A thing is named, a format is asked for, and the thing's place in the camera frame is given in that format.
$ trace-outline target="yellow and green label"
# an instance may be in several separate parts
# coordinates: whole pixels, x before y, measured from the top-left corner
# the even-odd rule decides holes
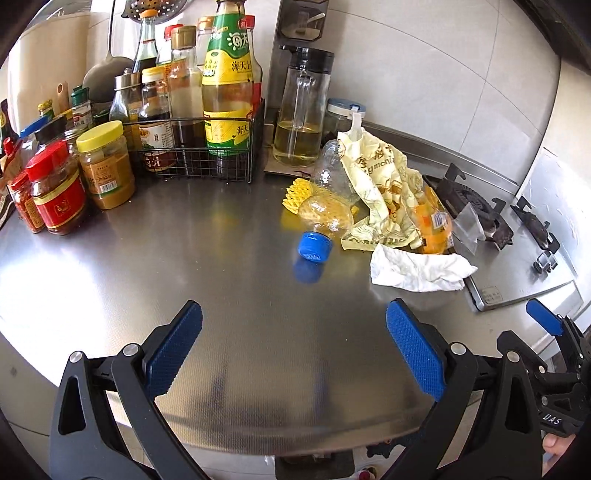
[[[244,120],[225,120],[226,118],[247,118],[251,113],[251,106],[246,104],[241,110],[232,112],[203,112],[205,117],[205,135],[210,150],[216,155],[227,157],[235,155],[235,151],[226,149],[247,149],[248,135],[250,134],[250,122]]]
[[[203,66],[203,85],[252,81],[248,34],[239,13],[216,15]]]

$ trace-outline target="stainless steel countertop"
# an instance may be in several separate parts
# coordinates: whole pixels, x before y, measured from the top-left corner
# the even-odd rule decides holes
[[[33,235],[13,215],[0,230],[2,334],[57,385],[72,351],[113,355],[196,300],[203,331],[157,404],[182,442],[253,455],[362,446],[420,425],[432,400],[385,327],[396,297],[475,353],[498,355],[508,329],[537,351],[550,342],[524,304],[479,313],[467,290],[374,286],[368,252],[336,247],[318,283],[299,282],[301,230],[281,205],[290,183],[140,184],[66,237]],[[566,314],[575,293],[571,283],[541,300]]]

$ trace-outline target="empty plastic bottle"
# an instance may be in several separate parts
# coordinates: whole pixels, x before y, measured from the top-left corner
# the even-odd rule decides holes
[[[340,161],[338,140],[331,140],[322,149],[310,187],[311,197],[298,210],[307,229],[298,252],[307,260],[323,263],[328,260],[333,240],[343,238],[353,227],[351,206],[359,200]]]

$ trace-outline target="human hand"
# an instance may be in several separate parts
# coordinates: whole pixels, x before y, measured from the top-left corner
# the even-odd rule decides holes
[[[574,435],[571,435],[568,438],[561,438],[551,433],[548,433],[544,437],[544,441],[542,442],[542,446],[547,453],[552,454],[552,458],[547,462],[544,462],[542,466],[542,475],[545,475],[548,470],[550,470],[558,459],[564,455],[566,449],[570,446],[571,442],[574,440]]]

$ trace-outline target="barcode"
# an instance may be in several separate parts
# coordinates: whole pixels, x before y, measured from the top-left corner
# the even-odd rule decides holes
[[[115,190],[117,188],[117,180],[110,181],[105,185],[99,185],[99,191],[101,193],[110,192],[111,190]]]
[[[433,223],[434,230],[443,227],[447,222],[446,214],[443,212],[434,213],[431,215],[431,222]]]

